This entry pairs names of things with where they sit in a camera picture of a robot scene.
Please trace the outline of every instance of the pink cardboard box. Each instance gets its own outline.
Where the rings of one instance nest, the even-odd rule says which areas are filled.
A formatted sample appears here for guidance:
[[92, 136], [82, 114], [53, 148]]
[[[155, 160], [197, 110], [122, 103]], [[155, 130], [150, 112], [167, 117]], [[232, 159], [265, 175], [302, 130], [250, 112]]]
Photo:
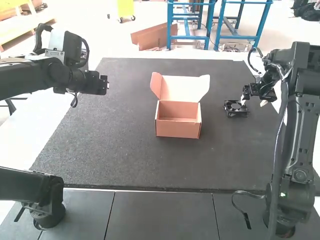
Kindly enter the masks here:
[[164, 76], [153, 72], [150, 88], [159, 99], [155, 111], [156, 136], [198, 139], [202, 124], [199, 101], [209, 87], [210, 75]]

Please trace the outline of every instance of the black robotic arm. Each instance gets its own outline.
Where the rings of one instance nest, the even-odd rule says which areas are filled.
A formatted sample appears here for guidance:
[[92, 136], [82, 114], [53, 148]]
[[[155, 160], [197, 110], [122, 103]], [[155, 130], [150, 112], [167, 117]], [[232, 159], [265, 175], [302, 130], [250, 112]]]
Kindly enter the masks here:
[[[43, 30], [51, 32], [49, 49], [42, 48]], [[74, 100], [71, 105], [75, 107], [78, 93], [107, 93], [107, 76], [88, 70], [90, 50], [83, 38], [68, 31], [54, 31], [45, 24], [38, 26], [35, 35], [36, 46], [32, 54], [0, 59], [0, 101], [53, 88], [55, 93], [72, 93]], [[62, 203], [63, 188], [61, 177], [0, 167], [0, 201], [11, 200], [22, 204], [15, 222], [28, 209], [36, 228], [55, 227], [66, 212]]]
[[259, 96], [273, 102], [277, 99], [273, 87], [281, 81], [280, 124], [263, 220], [269, 228], [268, 239], [275, 233], [289, 238], [298, 222], [309, 220], [315, 202], [313, 152], [320, 114], [320, 46], [294, 42], [291, 49], [275, 49], [262, 61], [265, 74], [244, 86], [242, 100]]

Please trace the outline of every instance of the white floor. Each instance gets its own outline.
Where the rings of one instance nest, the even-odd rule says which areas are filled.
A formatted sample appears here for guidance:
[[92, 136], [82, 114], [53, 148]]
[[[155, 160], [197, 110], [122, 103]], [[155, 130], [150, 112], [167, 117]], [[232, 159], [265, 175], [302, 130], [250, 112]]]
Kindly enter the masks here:
[[[162, 2], [136, 2], [136, 21], [128, 21], [124, 24], [107, 19], [106, 13], [114, 12], [107, 7], [111, 0], [92, 0], [90, 5], [87, 1], [76, 0], [48, 0], [47, 2], [52, 10], [56, 9], [58, 13], [58, 23], [54, 26], [55, 28], [68, 29], [88, 41], [91, 50], [89, 61], [91, 69], [96, 68], [102, 57], [232, 59], [234, 61], [242, 61], [246, 58], [243, 53], [217, 53], [197, 50], [193, 47], [177, 48], [173, 51], [138, 52], [137, 46], [131, 44], [130, 32], [166, 22], [167, 5]], [[216, 15], [219, 14], [219, 5], [220, 2], [215, 8]], [[320, 38], [317, 37], [319, 23], [289, 18], [292, 15], [289, 9], [291, 5], [290, 1], [276, 1], [271, 6], [259, 45], [264, 53], [275, 48], [290, 48], [293, 41], [307, 41], [320, 45]], [[254, 22], [259, 19], [262, 10], [260, 6], [245, 6], [239, 29], [241, 34], [255, 31], [254, 27], [258, 24]], [[231, 7], [226, 9], [226, 15], [236, 15], [236, 12], [237, 9]], [[214, 35], [215, 28], [211, 35], [213, 41]], [[48, 37], [48, 34], [44, 35], [44, 46], [48, 43]], [[1, 54], [1, 58], [29, 53], [33, 47], [34, 39], [22, 36], [5, 46], [7, 51]], [[0, 112], [2, 121], [7, 118], [0, 126], [0, 166], [29, 169], [68, 111], [71, 100], [70, 95], [53, 94], [52, 90], [48, 89], [32, 94], [28, 100], [17, 106], [17, 111], [9, 118], [7, 118], [8, 113]], [[318, 146], [320, 146], [319, 138], [318, 134], [316, 140]], [[319, 150], [318, 152], [315, 150], [313, 164], [320, 173], [320, 162], [317, 162], [319, 156]], [[10, 201], [0, 202], [0, 223], [12, 205], [13, 202]], [[320, 198], [316, 199], [315, 207], [320, 213]]]

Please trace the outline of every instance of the blue rack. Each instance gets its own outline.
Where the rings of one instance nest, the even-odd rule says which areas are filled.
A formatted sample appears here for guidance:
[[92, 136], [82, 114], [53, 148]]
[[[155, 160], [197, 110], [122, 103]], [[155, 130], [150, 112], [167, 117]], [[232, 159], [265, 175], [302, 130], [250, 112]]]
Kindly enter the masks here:
[[[240, 4], [238, 16], [224, 16], [226, 4]], [[265, 4], [262, 17], [258, 26], [258, 30], [256, 31], [255, 36], [243, 36], [238, 34], [238, 28], [242, 16], [242, 11], [244, 9], [245, 4]], [[218, 25], [216, 30], [216, 37], [214, 42], [213, 49], [215, 51], [218, 51], [220, 39], [245, 39], [245, 40], [252, 40], [254, 41], [254, 47], [257, 47], [259, 44], [259, 40], [261, 37], [262, 30], [264, 29], [266, 19], [268, 16], [268, 12], [270, 9], [271, 4], [273, 4], [273, 0], [266, 0], [266, 1], [233, 1], [233, 0], [222, 0], [221, 3], [221, 9], [220, 9], [220, 15], [213, 17], [213, 19], [218, 19]], [[236, 24], [233, 27], [231, 22], [229, 20], [236, 20]], [[225, 24], [232, 35], [221, 35], [221, 27]]]
[[[189, 40], [204, 40], [204, 49], [208, 50], [209, 41], [210, 41], [210, 33], [213, 23], [213, 15], [215, 9], [216, 0], [209, 0], [209, 2], [204, 3], [204, 0], [200, 0], [200, 2], [174, 2], [174, 0], [167, 1], [167, 49], [171, 49], [171, 40], [181, 40], [181, 39], [189, 39]], [[174, 13], [174, 5], [182, 5], [183, 13]], [[199, 13], [195, 13], [194, 6], [200, 5]], [[191, 36], [189, 29], [189, 20], [197, 21], [197, 29], [201, 29], [202, 15], [204, 5], [208, 5], [208, 17], [206, 20], [206, 36]], [[187, 12], [186, 6], [193, 6], [192, 12]], [[185, 35], [172, 35], [171, 36], [171, 25], [174, 20], [183, 20]]]

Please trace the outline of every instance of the gray table panel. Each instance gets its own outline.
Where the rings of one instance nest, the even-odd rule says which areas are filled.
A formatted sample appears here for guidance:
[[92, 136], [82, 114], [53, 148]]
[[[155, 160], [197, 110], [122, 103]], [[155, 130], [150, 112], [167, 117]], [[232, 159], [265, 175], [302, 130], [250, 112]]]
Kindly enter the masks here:
[[[251, 230], [247, 229], [243, 215], [232, 206], [231, 194], [215, 193], [213, 199], [220, 240], [263, 240], [265, 238], [268, 229], [262, 219], [265, 209], [264, 199], [254, 199], [243, 195], [234, 197], [237, 206], [248, 213]], [[319, 240], [319, 227], [320, 217], [313, 209], [309, 222], [307, 224], [298, 223], [296, 233], [290, 240]]]
[[14, 222], [21, 209], [20, 203], [15, 203], [0, 225], [0, 240], [37, 240], [41, 231], [33, 224], [29, 210], [25, 210], [18, 222]]
[[208, 193], [116, 192], [105, 240], [218, 240]]
[[103, 240], [114, 195], [112, 191], [66, 190], [64, 219], [44, 231], [40, 240]]

